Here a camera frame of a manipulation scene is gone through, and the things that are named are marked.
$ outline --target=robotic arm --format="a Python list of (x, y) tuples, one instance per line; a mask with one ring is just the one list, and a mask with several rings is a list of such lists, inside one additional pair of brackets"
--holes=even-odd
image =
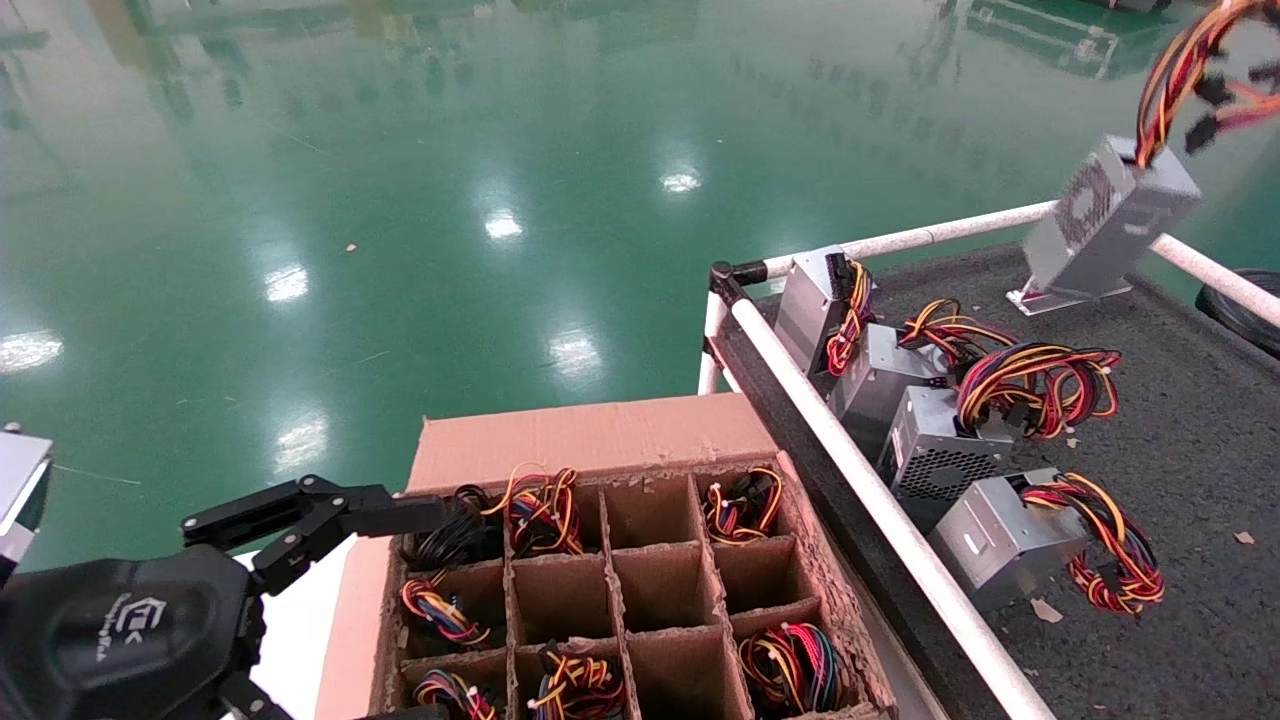
[[(18, 459), (14, 447), (29, 452)], [(47, 441), (0, 433), (0, 501), (8, 501), (0, 502), (0, 569), (12, 571), (35, 534), (47, 450)], [(0, 717), (218, 720), (233, 711), (291, 720), (248, 676), (266, 633), (262, 596), (283, 592), (352, 534), (421, 532), (443, 512), (435, 498), (393, 500), (381, 486), (306, 475), (187, 518), (186, 548), (169, 557), (5, 573)], [(278, 537), (251, 570), (228, 555), (270, 536)], [(369, 720), (447, 717), (419, 707)]]

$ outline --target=silver power supply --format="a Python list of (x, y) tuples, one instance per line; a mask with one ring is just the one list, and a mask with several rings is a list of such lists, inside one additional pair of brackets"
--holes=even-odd
[(956, 397), (950, 388), (906, 388), (881, 454), (881, 478), (922, 533), (932, 530), (969, 486), (996, 475), (1014, 447), (1002, 423), (961, 433)]
[(829, 255), (838, 255), (844, 272), (847, 260), (838, 245), (794, 258), (773, 323), (782, 347), (810, 379), (827, 373), (827, 341), (849, 311), (849, 293), (837, 293), (832, 287)]
[(1025, 505), (1014, 483), (1051, 482), (1057, 468), (969, 486), (929, 533), (929, 544), (978, 610), (1030, 594), (1089, 542), (1080, 514)]
[(1032, 277), (1009, 299), (1034, 315), (1129, 290), (1124, 274), (1199, 204), (1201, 191), (1167, 149), (1148, 168), (1135, 142), (1106, 136), (1047, 218), (1023, 241)]
[(938, 347), (899, 347), (896, 329), (870, 323), (863, 328), (858, 351), (836, 382), (827, 405), (863, 455), (876, 460), (884, 450), (888, 428), (906, 388), (945, 387), (946, 375), (946, 355)]

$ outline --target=white metal pipe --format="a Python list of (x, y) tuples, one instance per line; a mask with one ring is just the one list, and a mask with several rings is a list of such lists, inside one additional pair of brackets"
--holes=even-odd
[(1233, 273), (1212, 258), (1170, 234), (1151, 245), (1152, 251), (1192, 277), (1243, 305), (1247, 310), (1280, 328), (1280, 297)]
[(724, 373), (724, 382), (728, 383), (728, 388), (739, 395), (742, 395), (742, 386), (737, 384), (737, 378), (733, 377), (733, 372), (728, 368), (722, 370)]
[(759, 309), (750, 300), (739, 300), (731, 310), (1000, 705), (1010, 717), (1019, 720), (1052, 719), (1044, 700), (1036, 693), (924, 536), (915, 529), (870, 462), (791, 360)]
[[(707, 292), (707, 319), (703, 322), (703, 337), (712, 338), (719, 334), (719, 328), (724, 324), (728, 307), (714, 292)], [(719, 366), (709, 352), (703, 352), (701, 365), (698, 366), (698, 395), (712, 395), (716, 392), (716, 382), (719, 379)]]
[[(974, 215), (973, 218), (948, 220), (936, 225), (925, 225), (923, 228), (855, 240), (852, 242), (846, 242), (840, 247), (851, 260), (861, 260), (865, 258), (874, 258), (877, 255), (888, 255), (890, 252), (897, 252), (899, 250), (924, 247), (925, 245), (933, 245), (947, 240), (957, 240), (984, 232), (1034, 223), (1044, 215), (1048, 215), (1056, 204), (1056, 200), (1050, 200), (1048, 202), (1037, 202), (1036, 205), (1010, 208), (1009, 210), (1001, 210), (998, 213), (987, 213), (986, 215)], [(795, 258), (795, 255), (781, 255), (778, 258), (769, 258), (765, 260), (764, 266), (768, 268), (769, 279), (780, 278), (787, 274), (787, 270), (791, 268), (792, 258)]]

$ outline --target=black speckled mat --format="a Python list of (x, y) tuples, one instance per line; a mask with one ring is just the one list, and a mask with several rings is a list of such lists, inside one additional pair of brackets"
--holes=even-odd
[[(1124, 352), (1117, 416), (1084, 423), (1075, 448), (1028, 442), (1012, 460), (1102, 482), (1152, 539), (1169, 589), (1137, 624), (1094, 610), (1064, 573), (1044, 592), (1060, 623), (1028, 603), (987, 621), (1061, 719), (1280, 717), (1280, 363), (1142, 278), (1102, 304), (1027, 318), (1004, 297), (1024, 275), (1015, 246), (918, 263), (877, 273), (876, 310), (900, 324), (956, 297), (1024, 340)], [(948, 712), (1002, 716), (732, 318), (716, 347)]]

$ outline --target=wire harness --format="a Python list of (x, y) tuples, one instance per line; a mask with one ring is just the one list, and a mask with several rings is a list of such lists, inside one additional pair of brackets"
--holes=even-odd
[(801, 623), (771, 628), (737, 646), (739, 662), (768, 717), (836, 710), (845, 696), (844, 671), (827, 635)]
[(440, 637), (463, 650), (488, 650), (489, 628), (472, 623), (458, 609), (457, 598), (445, 600), (436, 589), (444, 578), (440, 571), (435, 578), (415, 578), (401, 588), (401, 600), (410, 612), (430, 623)]
[(489, 496), (462, 486), (449, 500), (449, 515), (430, 533), (401, 538), (401, 556), (413, 571), (436, 571), (502, 557), (502, 529), (485, 516)]
[(497, 720), (498, 712), (475, 685), (445, 670), (428, 670), (413, 691), (421, 706), (444, 705), (462, 711), (463, 720)]
[(965, 315), (960, 301), (952, 297), (929, 302), (919, 314), (906, 320), (904, 329), (899, 338), (900, 346), (932, 343), (942, 350), (952, 370), (961, 363), (978, 360), (992, 350), (1009, 347), (1016, 342), (1009, 333)]
[(1024, 342), (978, 360), (957, 387), (956, 424), (974, 433), (991, 410), (1028, 438), (1055, 438), (1089, 418), (1115, 415), (1114, 350)]
[(1097, 569), (1087, 552), (1071, 559), (1068, 573), (1089, 603), (1112, 612), (1140, 618), (1148, 603), (1165, 598), (1165, 578), (1146, 533), (1097, 483), (1075, 473), (1062, 473), (1052, 483), (1028, 486), (1023, 501), (1044, 507), (1071, 507), (1115, 562)]
[(827, 341), (827, 372), (837, 378), (849, 368), (863, 328), (867, 323), (876, 322), (876, 314), (872, 313), (872, 274), (861, 263), (847, 259), (846, 261), (852, 275), (849, 283), (849, 310), (836, 334)]
[(564, 468), (554, 475), (541, 471), (520, 474), (517, 465), (507, 479), (507, 492), (484, 515), (503, 512), (511, 527), (516, 557), (568, 553), (582, 555), (581, 521), (573, 501), (577, 470)]
[(539, 652), (545, 675), (529, 701), (532, 720), (607, 720), (622, 717), (622, 673), (609, 660), (559, 652), (548, 643)]
[(1156, 60), (1138, 101), (1138, 145), (1134, 161), (1146, 168), (1169, 143), (1170, 127), (1193, 94), (1213, 106), (1187, 133), (1187, 151), (1204, 147), (1219, 132), (1247, 127), (1280, 113), (1280, 63), (1265, 63), (1249, 70), (1253, 83), (1268, 83), (1266, 91), (1248, 83), (1206, 73), (1211, 60), (1224, 55), (1221, 45), (1242, 19), (1262, 14), (1280, 28), (1280, 0), (1222, 0), (1190, 27), (1178, 33)]
[(782, 503), (782, 478), (768, 468), (751, 468), (730, 486), (707, 488), (703, 516), (712, 539), (727, 544), (746, 544), (773, 532)]

